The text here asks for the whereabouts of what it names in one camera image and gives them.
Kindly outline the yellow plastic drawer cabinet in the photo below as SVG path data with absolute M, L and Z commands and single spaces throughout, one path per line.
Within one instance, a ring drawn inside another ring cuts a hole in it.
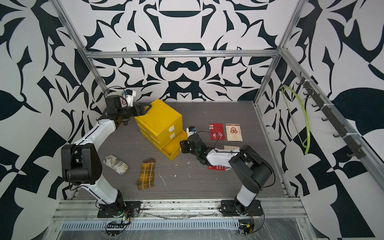
M 135 120 L 141 132 L 161 150 L 183 129 L 182 115 L 162 100 L 151 103 L 148 112 Z

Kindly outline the yellow bottom drawer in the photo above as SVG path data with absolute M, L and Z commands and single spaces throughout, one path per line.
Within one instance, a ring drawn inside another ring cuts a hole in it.
M 185 131 L 181 131 L 162 148 L 162 153 L 169 160 L 173 161 L 181 152 L 180 142 L 187 140 L 187 138 L 187 133 Z

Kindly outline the red postcard white text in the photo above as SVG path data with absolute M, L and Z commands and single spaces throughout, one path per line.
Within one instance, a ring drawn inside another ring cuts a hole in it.
M 209 170 L 215 170 L 215 171 L 225 171 L 226 167 L 224 166 L 208 166 Z

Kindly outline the cream postcard red text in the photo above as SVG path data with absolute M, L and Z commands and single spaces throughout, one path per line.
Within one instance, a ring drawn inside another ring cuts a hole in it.
M 224 146 L 224 150 L 225 151 L 235 151 L 235 150 L 239 150 L 240 147 L 236 147 L 236 146 Z

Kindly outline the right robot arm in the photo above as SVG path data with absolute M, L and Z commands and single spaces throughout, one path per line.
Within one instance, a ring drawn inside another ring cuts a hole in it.
M 260 213 L 256 196 L 274 175 L 273 167 L 250 146 L 225 151 L 208 147 L 198 134 L 190 135 L 180 142 L 181 152 L 192 154 L 202 164 L 210 167 L 232 169 L 242 183 L 241 189 L 232 201 L 221 201 L 220 212 L 224 216 L 245 216 Z

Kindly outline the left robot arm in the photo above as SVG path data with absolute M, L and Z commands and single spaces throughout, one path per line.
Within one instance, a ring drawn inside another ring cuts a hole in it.
M 101 210 L 118 216 L 126 209 L 126 205 L 122 193 L 103 176 L 98 149 L 120 125 L 127 125 L 132 117 L 145 115 L 152 106 L 135 104 L 133 95 L 108 96 L 106 105 L 97 124 L 83 138 L 62 147 L 62 175 L 64 181 L 93 195 Z

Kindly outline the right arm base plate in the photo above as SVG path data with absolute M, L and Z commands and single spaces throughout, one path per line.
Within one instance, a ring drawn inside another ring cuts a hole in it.
M 238 200 L 222 200 L 219 207 L 219 212 L 224 217 L 237 216 L 262 216 L 263 209 L 259 200 L 253 200 L 249 206 L 244 207 Z

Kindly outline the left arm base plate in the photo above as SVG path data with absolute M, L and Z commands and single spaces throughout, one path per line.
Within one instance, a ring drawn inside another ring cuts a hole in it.
M 139 214 L 141 210 L 141 201 L 124 201 L 124 203 L 119 206 L 118 204 L 103 205 L 98 206 L 98 218 L 122 218 L 127 217 L 131 218 L 135 214 Z

